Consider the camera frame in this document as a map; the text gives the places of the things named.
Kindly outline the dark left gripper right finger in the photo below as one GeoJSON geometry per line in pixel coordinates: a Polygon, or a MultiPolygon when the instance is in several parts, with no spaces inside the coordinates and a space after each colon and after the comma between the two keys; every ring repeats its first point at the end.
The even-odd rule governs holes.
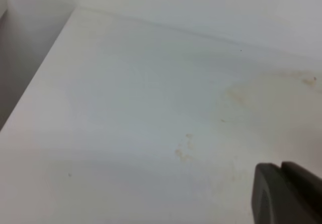
{"type": "Polygon", "coordinates": [[[321,184],[321,178],[294,162],[282,162],[281,170],[293,182],[321,184]]]}

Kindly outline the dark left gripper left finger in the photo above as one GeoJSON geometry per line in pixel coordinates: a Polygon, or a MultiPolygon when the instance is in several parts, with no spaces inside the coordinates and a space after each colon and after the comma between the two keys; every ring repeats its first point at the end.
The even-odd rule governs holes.
{"type": "Polygon", "coordinates": [[[252,212],[254,223],[321,223],[321,184],[293,182],[281,166],[259,163],[252,212]]]}

